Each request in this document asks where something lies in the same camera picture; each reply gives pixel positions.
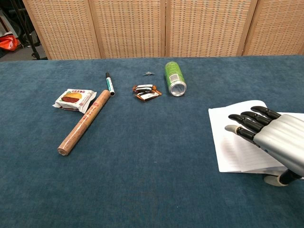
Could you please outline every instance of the rolling pin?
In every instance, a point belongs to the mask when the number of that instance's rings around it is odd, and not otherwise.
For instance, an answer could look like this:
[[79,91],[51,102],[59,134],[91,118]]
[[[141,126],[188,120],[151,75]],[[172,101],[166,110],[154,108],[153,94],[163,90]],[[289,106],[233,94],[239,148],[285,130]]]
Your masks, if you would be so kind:
[[68,134],[64,141],[58,147],[58,153],[61,155],[68,155],[81,136],[85,133],[86,129],[90,126],[92,121],[95,119],[101,108],[105,105],[107,100],[110,98],[110,92],[104,90],[91,107],[87,110],[81,120],[73,128],[73,130]]

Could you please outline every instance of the candy wrapper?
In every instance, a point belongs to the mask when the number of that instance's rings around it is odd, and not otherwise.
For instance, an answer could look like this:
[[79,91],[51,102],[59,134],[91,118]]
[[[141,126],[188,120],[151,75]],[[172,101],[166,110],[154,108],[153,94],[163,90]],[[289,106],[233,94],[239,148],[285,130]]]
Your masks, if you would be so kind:
[[96,92],[84,89],[67,89],[56,101],[53,106],[55,108],[63,108],[66,110],[80,111],[86,113],[86,110],[96,97]]

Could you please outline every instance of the blue tablecloth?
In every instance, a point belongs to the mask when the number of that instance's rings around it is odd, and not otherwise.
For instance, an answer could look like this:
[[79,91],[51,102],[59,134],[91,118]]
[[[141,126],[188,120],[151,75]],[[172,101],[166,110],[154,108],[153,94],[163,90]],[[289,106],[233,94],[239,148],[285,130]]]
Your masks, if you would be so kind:
[[[169,94],[164,66],[187,83]],[[52,107],[68,88],[111,97],[69,156],[57,147],[80,112]],[[143,76],[147,71],[153,76]],[[0,227],[304,227],[304,182],[220,173],[208,108],[262,100],[304,113],[304,56],[0,63]],[[146,103],[135,84],[163,95]]]

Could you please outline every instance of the wicker screen panel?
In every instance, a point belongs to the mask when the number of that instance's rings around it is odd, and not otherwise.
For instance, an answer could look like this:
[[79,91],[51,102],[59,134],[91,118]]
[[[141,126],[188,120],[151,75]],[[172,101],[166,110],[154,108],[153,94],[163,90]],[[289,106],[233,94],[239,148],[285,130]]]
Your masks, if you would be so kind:
[[256,0],[167,0],[166,56],[241,55]]
[[89,0],[102,57],[161,57],[165,0]]
[[300,54],[304,45],[304,0],[259,1],[244,55]]
[[50,59],[100,58],[88,0],[24,0]]

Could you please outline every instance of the white paper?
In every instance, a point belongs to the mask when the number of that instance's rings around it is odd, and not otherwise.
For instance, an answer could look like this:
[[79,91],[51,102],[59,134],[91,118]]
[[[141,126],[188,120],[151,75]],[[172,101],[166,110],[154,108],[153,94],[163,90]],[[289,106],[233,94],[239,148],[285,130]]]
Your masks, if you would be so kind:
[[[277,175],[286,170],[286,167],[260,148],[225,130],[225,126],[227,125],[238,125],[237,122],[228,118],[230,114],[241,114],[244,111],[250,111],[250,108],[253,106],[266,107],[266,104],[262,101],[253,100],[227,107],[209,109],[220,172],[249,172]],[[286,114],[304,120],[304,114]]]

